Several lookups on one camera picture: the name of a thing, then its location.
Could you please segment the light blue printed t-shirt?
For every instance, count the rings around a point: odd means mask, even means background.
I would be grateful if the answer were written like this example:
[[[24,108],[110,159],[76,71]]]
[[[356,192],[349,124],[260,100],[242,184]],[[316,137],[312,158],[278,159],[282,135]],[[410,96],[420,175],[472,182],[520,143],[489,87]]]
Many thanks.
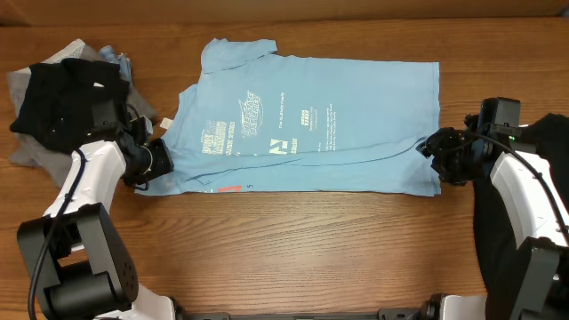
[[[439,66],[281,56],[212,40],[164,134],[174,168],[152,196],[372,191],[435,196],[418,145],[439,126]]]

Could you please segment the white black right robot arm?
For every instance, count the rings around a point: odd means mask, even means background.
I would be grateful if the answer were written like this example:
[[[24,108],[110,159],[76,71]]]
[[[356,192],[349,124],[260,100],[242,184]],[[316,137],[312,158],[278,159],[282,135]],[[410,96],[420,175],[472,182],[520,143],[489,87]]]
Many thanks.
[[[417,149],[443,182],[475,190],[474,236],[485,294],[439,294],[419,319],[566,319],[568,196],[525,128],[444,128]]]

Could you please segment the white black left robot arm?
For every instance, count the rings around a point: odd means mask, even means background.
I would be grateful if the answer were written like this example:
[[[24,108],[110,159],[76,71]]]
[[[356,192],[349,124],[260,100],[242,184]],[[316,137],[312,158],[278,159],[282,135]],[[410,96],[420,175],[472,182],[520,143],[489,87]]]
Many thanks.
[[[20,224],[17,241],[30,275],[28,315],[48,319],[181,319],[167,296],[140,284],[136,267],[109,217],[118,182],[140,169],[147,184],[172,170],[160,139],[138,145],[130,135],[84,144],[44,215]]]

